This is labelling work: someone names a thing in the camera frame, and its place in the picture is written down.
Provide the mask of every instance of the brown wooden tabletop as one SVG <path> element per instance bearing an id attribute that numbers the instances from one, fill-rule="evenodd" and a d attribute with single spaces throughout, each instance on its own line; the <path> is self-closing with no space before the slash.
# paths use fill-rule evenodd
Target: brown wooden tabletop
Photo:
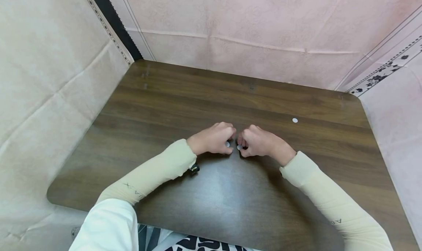
<path id="1" fill-rule="evenodd" d="M 47 197 L 88 211 L 108 185 L 220 121 L 238 131 L 256 124 L 282 137 L 372 215 L 396 251 L 419 250 L 355 96 L 157 62 L 131 66 Z M 235 149 L 230 156 L 203 154 L 197 163 L 198 174 L 161 185 L 135 206 L 139 223 L 262 250 L 344 248 L 269 157 L 243 159 Z"/>

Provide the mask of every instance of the pink fabric wall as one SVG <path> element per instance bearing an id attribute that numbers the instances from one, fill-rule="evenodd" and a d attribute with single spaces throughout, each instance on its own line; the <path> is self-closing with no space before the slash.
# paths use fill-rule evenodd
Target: pink fabric wall
<path id="1" fill-rule="evenodd" d="M 360 99 L 422 249 L 422 54 Z"/>
<path id="2" fill-rule="evenodd" d="M 111 0 L 145 59 L 335 89 L 422 0 Z"/>
<path id="3" fill-rule="evenodd" d="M 422 9 L 357 65 L 339 90 L 358 96 L 422 248 Z"/>

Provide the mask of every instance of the hand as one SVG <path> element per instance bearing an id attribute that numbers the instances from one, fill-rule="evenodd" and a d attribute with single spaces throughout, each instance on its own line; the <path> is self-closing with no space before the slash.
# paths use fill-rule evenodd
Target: hand
<path id="1" fill-rule="evenodd" d="M 240 150 L 243 157 L 270 156 L 283 167 L 296 156 L 296 151 L 286 141 L 255 125 L 239 134 L 238 145 L 248 147 Z"/>
<path id="2" fill-rule="evenodd" d="M 231 154 L 233 148 L 227 148 L 226 141 L 234 138 L 236 129 L 230 123 L 215 123 L 186 140 L 194 154 L 204 152 Z"/>

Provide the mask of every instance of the black floral pattern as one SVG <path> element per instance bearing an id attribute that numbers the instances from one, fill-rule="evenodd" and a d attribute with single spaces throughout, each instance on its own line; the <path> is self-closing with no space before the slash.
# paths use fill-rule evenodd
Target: black floral pattern
<path id="1" fill-rule="evenodd" d="M 356 96 L 364 94 L 366 91 L 377 85 L 379 82 L 391 76 L 395 71 L 406 65 L 411 59 L 422 51 L 422 45 L 417 42 L 422 40 L 422 35 L 414 39 L 409 45 L 406 45 L 404 49 L 399 51 L 397 54 L 391 57 L 388 62 L 384 63 L 372 73 L 365 76 L 364 79 L 360 80 L 357 84 L 347 90 L 347 93 L 352 93 Z"/>

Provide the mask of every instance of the white sleeve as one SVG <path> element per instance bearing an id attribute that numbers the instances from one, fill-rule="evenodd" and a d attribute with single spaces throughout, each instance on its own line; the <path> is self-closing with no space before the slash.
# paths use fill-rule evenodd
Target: white sleeve
<path id="1" fill-rule="evenodd" d="M 138 223 L 130 203 L 106 199 L 89 211 L 70 251 L 138 251 Z"/>

